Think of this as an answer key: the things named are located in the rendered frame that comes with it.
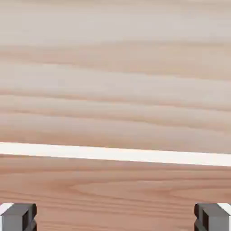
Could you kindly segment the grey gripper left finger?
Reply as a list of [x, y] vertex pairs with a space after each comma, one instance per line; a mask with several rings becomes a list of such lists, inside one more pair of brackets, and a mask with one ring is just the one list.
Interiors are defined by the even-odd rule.
[[35, 203], [0, 204], [0, 231], [37, 231]]

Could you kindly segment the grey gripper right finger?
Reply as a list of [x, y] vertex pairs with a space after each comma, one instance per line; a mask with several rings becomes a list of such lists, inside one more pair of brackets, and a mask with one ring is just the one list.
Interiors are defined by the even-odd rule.
[[231, 203], [196, 203], [194, 231], [231, 231]]

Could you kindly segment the light wood cabinet door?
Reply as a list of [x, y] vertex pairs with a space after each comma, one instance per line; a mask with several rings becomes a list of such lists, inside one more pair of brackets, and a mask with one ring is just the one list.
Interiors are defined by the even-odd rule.
[[0, 142], [231, 153], [231, 0], [0, 0]]
[[3, 202], [36, 203], [38, 231], [193, 231], [231, 167], [0, 155]]

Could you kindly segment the light wood cabinet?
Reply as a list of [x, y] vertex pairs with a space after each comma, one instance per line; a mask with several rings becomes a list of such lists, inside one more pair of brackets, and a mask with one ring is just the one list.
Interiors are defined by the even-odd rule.
[[231, 153], [0, 142], [0, 155], [231, 167]]

